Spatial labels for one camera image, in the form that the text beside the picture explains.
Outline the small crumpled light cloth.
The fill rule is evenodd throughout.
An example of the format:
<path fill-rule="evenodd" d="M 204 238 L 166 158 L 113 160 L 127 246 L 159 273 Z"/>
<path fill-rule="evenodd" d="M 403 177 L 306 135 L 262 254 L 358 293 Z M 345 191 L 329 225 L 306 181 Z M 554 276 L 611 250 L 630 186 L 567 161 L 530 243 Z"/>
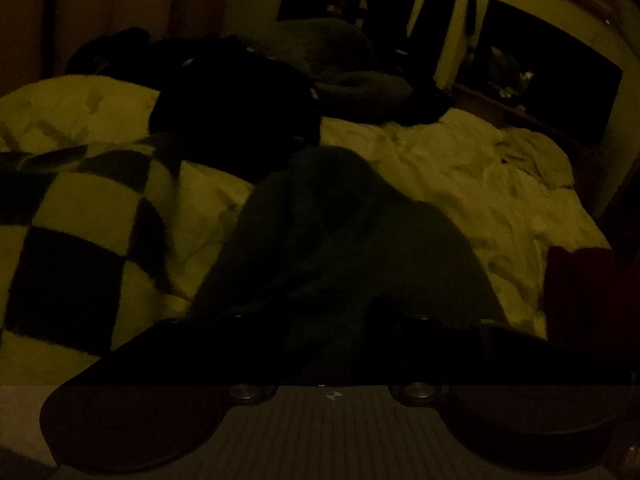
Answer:
<path fill-rule="evenodd" d="M 574 188 L 570 159 L 548 136 L 521 128 L 501 132 L 503 138 L 495 147 L 505 164 L 525 172 L 550 191 Z"/>

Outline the dark television screen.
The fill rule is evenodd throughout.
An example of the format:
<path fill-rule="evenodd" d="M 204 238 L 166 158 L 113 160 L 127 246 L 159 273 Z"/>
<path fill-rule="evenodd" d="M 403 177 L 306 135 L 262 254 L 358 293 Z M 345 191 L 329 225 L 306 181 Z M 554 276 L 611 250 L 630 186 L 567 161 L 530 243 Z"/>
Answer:
<path fill-rule="evenodd" d="M 623 70 L 552 24 L 488 0 L 457 82 L 538 122 L 604 128 Z"/>

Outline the wooden wardrobe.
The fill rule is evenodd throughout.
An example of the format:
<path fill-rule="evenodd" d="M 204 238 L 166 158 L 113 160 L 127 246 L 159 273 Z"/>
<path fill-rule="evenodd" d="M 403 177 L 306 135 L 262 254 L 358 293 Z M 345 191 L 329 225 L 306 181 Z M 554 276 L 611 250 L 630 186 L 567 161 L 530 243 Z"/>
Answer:
<path fill-rule="evenodd" d="M 258 29 L 280 0 L 1 0 L 1 91 L 51 77 L 85 41 L 132 26 L 157 37 Z"/>

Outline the large dark garment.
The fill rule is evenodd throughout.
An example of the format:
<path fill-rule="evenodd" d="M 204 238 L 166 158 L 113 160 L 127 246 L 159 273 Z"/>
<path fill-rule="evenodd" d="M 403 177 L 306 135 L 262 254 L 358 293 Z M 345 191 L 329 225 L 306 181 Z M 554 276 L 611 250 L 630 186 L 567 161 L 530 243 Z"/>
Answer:
<path fill-rule="evenodd" d="M 318 148 L 292 183 L 250 194 L 190 317 L 216 341 L 274 353 L 280 375 L 638 380 L 639 308 L 610 250 L 550 247 L 534 303 L 544 336 L 508 320 L 440 208 L 352 151 Z"/>

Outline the black and white checkered blanket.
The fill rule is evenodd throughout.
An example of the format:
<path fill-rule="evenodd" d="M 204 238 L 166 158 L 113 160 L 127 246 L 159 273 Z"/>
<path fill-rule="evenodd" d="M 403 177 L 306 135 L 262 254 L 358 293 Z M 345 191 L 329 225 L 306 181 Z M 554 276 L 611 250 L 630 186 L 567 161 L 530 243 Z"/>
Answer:
<path fill-rule="evenodd" d="M 174 178 L 145 143 L 1 156 L 1 382 L 57 386 L 163 318 Z"/>

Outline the white patterned duvet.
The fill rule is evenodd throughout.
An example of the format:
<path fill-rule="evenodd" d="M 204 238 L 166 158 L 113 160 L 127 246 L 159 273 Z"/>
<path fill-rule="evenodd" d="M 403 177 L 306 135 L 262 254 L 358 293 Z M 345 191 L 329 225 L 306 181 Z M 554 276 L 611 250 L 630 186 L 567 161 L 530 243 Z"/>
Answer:
<path fill-rule="evenodd" d="M 30 84 L 1 101 L 1 156 L 41 155 L 93 143 L 152 146 L 148 120 L 157 92 L 103 76 L 64 76 Z M 322 140 L 362 156 L 399 191 L 439 208 L 472 243 L 506 317 L 532 334 L 547 333 L 534 303 L 547 252 L 605 247 L 574 188 L 550 191 L 505 164 L 501 130 L 462 110 L 436 124 L 372 127 L 326 119 Z M 188 307 L 234 228 L 250 185 L 190 162 L 156 159 L 174 178 L 168 275 Z"/>

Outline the dark pile at headboard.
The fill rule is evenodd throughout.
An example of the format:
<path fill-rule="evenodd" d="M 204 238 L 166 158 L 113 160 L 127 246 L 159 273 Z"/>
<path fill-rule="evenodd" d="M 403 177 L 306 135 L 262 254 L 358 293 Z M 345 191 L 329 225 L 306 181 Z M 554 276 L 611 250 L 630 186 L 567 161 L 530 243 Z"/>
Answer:
<path fill-rule="evenodd" d="M 437 122 L 450 107 L 431 78 L 399 75 L 408 55 L 337 20 L 280 22 L 256 34 L 156 38 L 141 27 L 85 42 L 67 75 L 107 76 L 157 91 L 154 140 L 186 156 L 300 153 L 326 118 L 403 127 Z"/>

